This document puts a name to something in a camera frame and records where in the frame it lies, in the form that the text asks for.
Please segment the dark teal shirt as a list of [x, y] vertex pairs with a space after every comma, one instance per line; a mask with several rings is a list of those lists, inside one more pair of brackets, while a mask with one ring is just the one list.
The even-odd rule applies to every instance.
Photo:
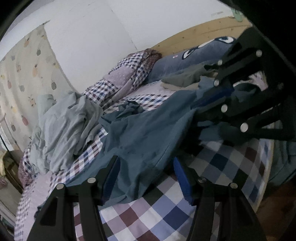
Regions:
[[161, 176], [179, 145], [188, 148], [199, 140], [222, 139], [221, 128], [202, 118], [200, 110], [229, 97], [233, 90], [231, 85], [214, 86], [213, 80], [205, 77], [198, 89], [177, 91], [153, 110], [142, 110], [138, 102], [126, 101], [118, 111], [99, 119], [107, 132], [102, 148], [90, 165], [69, 182], [69, 187], [99, 178], [116, 157], [117, 173], [106, 183], [97, 182], [103, 189], [104, 205], [139, 199]]

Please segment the wooden headboard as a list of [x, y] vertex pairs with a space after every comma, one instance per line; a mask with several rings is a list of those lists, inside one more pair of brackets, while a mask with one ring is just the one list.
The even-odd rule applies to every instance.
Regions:
[[159, 51], [163, 56], [168, 56], [196, 47], [217, 37], [237, 38], [249, 27], [251, 27], [251, 23], [246, 18], [241, 22], [231, 17], [220, 18], [183, 30], [152, 48]]

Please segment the blue cartoon pillow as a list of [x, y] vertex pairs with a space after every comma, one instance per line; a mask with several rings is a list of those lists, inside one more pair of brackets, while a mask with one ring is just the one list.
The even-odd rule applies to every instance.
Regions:
[[236, 38], [234, 37], [218, 37], [196, 47], [165, 56], [156, 61], [144, 84], [159, 81], [163, 77], [175, 74], [192, 65], [216, 63], [232, 47], [235, 41]]

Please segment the green clip desk lamp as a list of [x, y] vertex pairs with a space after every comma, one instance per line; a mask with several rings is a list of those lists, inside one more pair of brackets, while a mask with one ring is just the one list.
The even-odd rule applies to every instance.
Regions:
[[232, 13], [233, 13], [233, 17], [237, 22], [243, 22], [243, 13], [241, 13], [239, 10], [237, 9], [231, 9]]

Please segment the plaid bed sheet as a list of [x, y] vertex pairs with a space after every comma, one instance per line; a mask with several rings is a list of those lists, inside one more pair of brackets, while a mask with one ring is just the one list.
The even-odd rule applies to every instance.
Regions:
[[[76, 159], [72, 166], [58, 174], [37, 174], [29, 163], [30, 149], [26, 149], [20, 176], [25, 182], [16, 212], [15, 240], [26, 240], [34, 223], [34, 215], [58, 183], [66, 183], [84, 170], [102, 148], [100, 130], [94, 142]], [[250, 140], [231, 147], [222, 142], [203, 142], [200, 153], [188, 160], [188, 165], [213, 183], [241, 186], [254, 210], [262, 201], [273, 162], [274, 142]], [[185, 240], [194, 216], [192, 207], [183, 197], [173, 175], [142, 198], [118, 204], [100, 213], [109, 240]]]

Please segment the beige folded garment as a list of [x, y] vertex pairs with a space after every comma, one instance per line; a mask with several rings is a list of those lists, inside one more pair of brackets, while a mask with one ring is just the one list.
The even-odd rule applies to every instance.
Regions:
[[199, 88], [199, 83], [193, 83], [191, 85], [188, 85], [186, 87], [180, 87], [180, 86], [175, 86], [169, 83], [161, 83], [161, 87], [164, 89], [168, 89], [171, 91], [180, 91], [180, 90], [196, 90]]

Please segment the olive green folded garment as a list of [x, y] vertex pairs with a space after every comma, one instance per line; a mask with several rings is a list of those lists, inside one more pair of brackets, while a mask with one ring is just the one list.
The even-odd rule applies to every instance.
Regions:
[[201, 63], [189, 66], [170, 76], [163, 77], [161, 81], [164, 84], [170, 84], [176, 87], [188, 87], [191, 84], [198, 83], [201, 76], [212, 77], [216, 73], [217, 69], [212, 65]]

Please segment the light grey-green jacket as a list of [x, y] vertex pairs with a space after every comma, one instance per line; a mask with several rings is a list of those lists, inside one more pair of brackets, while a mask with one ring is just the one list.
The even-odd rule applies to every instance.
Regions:
[[102, 107], [87, 96], [70, 92], [59, 101], [51, 94], [37, 99], [38, 123], [29, 162], [40, 174], [67, 170], [101, 129]]

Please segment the folded plaid quilt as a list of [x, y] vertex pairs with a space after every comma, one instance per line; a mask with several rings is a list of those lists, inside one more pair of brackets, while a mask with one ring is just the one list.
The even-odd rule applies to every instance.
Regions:
[[107, 109], [137, 90], [148, 77], [156, 61], [161, 58], [160, 52], [150, 48], [129, 54], [83, 94], [103, 109]]

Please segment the pineapple print curtain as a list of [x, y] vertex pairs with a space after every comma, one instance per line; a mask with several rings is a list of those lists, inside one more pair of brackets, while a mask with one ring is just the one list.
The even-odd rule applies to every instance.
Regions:
[[15, 44], [1, 60], [1, 115], [13, 145], [24, 150], [38, 122], [37, 97], [61, 99], [74, 91], [50, 46], [44, 25]]

